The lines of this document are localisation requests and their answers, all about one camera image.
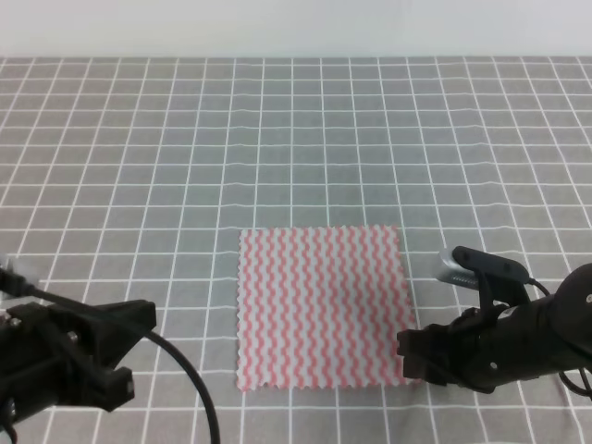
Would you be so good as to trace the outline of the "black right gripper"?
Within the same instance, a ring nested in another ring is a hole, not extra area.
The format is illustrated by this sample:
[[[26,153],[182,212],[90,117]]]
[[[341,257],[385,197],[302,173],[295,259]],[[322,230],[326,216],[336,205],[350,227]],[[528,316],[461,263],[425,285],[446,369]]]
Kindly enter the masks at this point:
[[[537,377],[533,335],[506,304],[487,313],[467,309],[448,325],[405,329],[397,334],[397,342],[406,378],[491,393]]]

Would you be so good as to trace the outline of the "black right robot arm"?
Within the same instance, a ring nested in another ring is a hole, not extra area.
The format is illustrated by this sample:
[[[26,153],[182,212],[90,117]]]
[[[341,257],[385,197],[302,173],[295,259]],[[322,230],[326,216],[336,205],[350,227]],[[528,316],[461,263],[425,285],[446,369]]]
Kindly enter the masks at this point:
[[[471,307],[447,325],[401,331],[397,341],[404,377],[484,394],[590,369],[591,266],[578,267],[549,296],[514,307]]]

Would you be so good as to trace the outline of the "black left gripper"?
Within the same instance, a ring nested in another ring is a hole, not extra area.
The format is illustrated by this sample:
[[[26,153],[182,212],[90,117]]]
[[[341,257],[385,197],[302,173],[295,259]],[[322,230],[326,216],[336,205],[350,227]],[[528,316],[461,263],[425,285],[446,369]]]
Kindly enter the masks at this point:
[[[146,300],[96,306],[29,302],[7,309],[1,316],[1,427],[55,405],[89,403],[113,412],[131,401],[130,369],[100,369],[88,382],[70,352],[115,368],[155,326],[155,304]]]

